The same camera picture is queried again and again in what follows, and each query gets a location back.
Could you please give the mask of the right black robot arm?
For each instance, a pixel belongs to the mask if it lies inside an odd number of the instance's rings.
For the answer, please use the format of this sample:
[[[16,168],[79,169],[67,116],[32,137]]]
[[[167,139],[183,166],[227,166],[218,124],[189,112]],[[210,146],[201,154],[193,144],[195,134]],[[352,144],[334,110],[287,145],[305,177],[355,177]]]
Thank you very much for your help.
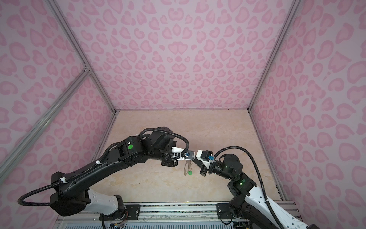
[[[229,214],[238,219],[248,219],[260,229],[317,229],[315,224],[295,218],[275,203],[243,172],[243,165],[234,154],[227,154],[223,161],[215,160],[209,151],[199,150],[194,163],[201,175],[215,174],[229,180],[228,189],[233,195]]]

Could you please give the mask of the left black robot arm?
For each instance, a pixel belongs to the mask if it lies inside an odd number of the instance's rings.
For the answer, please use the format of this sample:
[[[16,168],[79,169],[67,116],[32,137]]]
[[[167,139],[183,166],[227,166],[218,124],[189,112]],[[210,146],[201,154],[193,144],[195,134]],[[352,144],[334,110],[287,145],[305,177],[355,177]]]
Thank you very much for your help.
[[[126,208],[119,195],[108,196],[91,189],[91,186],[120,170],[127,169],[149,159],[162,162],[162,166],[175,167],[166,156],[176,146],[175,136],[167,127],[144,130],[137,136],[108,147],[100,159],[68,174],[57,172],[52,181],[64,179],[50,197],[50,207],[60,216],[72,216],[82,211],[99,212],[114,219],[121,218]]]

